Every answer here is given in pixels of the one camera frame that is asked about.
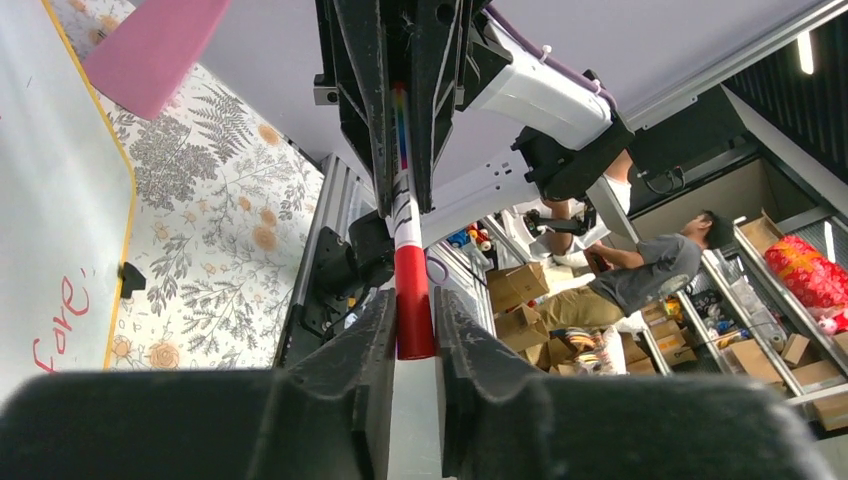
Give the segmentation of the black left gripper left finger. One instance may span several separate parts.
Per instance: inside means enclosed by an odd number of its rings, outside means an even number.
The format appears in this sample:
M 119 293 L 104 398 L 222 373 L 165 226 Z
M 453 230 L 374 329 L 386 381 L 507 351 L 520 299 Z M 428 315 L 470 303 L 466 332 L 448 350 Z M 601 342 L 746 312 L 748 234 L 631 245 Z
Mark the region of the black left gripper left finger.
M 396 301 L 297 364 L 60 373 L 1 413 L 5 479 L 384 479 Z

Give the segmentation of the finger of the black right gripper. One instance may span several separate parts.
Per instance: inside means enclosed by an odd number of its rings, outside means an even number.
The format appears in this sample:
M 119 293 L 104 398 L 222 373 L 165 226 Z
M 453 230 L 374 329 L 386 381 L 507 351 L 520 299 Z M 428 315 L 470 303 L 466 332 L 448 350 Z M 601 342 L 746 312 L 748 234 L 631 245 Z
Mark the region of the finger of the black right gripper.
M 335 1 L 333 3 L 339 34 L 345 52 L 337 57 L 346 61 L 355 79 L 361 99 L 363 123 L 368 132 L 368 154 L 363 157 L 372 166 L 372 183 L 379 214 L 390 215 L 392 205 L 392 167 L 389 99 L 389 56 L 385 24 L 379 1 Z
M 418 209 L 433 210 L 433 173 L 452 127 L 470 1 L 410 3 L 409 130 Z

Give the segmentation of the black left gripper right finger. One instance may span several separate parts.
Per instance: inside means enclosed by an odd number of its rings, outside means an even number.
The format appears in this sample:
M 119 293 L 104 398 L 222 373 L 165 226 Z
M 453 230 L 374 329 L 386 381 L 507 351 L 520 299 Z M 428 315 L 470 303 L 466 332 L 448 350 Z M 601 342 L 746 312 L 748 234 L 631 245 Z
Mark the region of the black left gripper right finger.
M 546 373 L 437 288 L 442 471 L 457 479 L 830 479 L 807 424 L 724 375 Z

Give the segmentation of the red marker cap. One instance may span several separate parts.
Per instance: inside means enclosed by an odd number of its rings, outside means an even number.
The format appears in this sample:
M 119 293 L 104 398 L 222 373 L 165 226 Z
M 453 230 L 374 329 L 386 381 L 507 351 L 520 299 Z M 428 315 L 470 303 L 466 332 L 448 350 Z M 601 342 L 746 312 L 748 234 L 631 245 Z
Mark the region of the red marker cap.
M 424 251 L 415 245 L 395 252 L 397 354 L 399 360 L 435 355 L 429 284 Z

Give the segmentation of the white red whiteboard marker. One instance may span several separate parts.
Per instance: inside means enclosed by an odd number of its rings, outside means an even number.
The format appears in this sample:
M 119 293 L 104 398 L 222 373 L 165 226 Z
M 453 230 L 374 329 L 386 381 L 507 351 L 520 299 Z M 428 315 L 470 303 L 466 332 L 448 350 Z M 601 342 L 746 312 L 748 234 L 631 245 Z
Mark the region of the white red whiteboard marker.
M 406 246 L 422 249 L 420 210 L 411 163 L 411 118 L 406 85 L 396 83 L 392 95 L 396 140 L 392 185 L 392 236 L 396 250 Z

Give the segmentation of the yellow framed whiteboard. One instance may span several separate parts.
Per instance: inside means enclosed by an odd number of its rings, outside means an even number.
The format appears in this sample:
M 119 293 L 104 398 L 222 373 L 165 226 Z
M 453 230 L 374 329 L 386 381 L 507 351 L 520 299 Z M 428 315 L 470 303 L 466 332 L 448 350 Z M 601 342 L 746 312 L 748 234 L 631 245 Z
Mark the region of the yellow framed whiteboard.
M 1 394 L 106 367 L 129 160 L 46 1 L 1 5 Z

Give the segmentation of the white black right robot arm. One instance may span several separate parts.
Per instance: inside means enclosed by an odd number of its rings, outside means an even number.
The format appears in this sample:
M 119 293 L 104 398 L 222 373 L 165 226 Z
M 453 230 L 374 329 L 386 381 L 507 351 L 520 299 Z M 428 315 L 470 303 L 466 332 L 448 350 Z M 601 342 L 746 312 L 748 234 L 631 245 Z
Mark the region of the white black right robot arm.
M 316 99 L 338 108 L 396 248 L 447 234 L 421 219 L 458 111 L 519 123 L 525 178 L 551 200 L 582 194 L 632 140 L 597 80 L 550 59 L 487 1 L 320 1 L 316 13 Z

